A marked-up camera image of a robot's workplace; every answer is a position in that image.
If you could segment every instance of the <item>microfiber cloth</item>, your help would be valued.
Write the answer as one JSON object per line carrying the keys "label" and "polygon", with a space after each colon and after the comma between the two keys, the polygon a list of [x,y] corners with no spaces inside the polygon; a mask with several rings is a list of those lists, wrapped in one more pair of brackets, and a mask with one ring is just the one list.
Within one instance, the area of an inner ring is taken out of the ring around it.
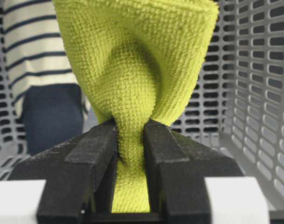
{"label": "microfiber cloth", "polygon": [[218,6],[210,0],[53,0],[64,47],[98,122],[114,117],[112,212],[149,212],[143,126],[171,125],[195,88]]}

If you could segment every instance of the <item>white block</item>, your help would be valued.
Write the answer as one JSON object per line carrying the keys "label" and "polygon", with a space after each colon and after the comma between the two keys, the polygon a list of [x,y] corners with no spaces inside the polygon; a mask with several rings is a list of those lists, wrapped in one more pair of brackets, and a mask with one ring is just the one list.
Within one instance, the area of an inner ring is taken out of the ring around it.
{"label": "white block", "polygon": [[212,224],[269,224],[266,199],[254,177],[206,177]]}
{"label": "white block", "polygon": [[0,181],[0,224],[37,224],[45,180]]}

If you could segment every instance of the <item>person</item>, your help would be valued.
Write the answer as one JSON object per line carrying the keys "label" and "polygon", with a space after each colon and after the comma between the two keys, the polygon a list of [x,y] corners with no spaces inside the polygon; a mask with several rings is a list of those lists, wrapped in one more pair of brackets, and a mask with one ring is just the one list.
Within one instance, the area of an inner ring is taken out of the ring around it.
{"label": "person", "polygon": [[35,155],[83,131],[90,109],[72,73],[51,0],[6,0],[6,69],[16,114]]}

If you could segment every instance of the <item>dark blue pants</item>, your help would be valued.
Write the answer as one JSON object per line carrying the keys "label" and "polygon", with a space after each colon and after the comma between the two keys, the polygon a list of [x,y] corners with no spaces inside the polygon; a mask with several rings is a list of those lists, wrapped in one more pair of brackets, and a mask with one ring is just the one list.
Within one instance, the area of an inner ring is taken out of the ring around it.
{"label": "dark blue pants", "polygon": [[30,155],[81,134],[84,119],[79,86],[31,87],[24,98],[22,121]]}

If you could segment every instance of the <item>black clamp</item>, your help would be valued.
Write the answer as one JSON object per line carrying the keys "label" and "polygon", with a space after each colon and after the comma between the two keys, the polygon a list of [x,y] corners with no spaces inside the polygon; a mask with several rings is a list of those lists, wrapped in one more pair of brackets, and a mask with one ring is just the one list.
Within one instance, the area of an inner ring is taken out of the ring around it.
{"label": "black clamp", "polygon": [[[117,145],[112,119],[21,162],[9,180],[46,180],[39,224],[210,224],[204,177],[243,176],[234,159],[149,120],[144,153],[151,212],[112,214]],[[271,218],[281,223],[284,214]]]}

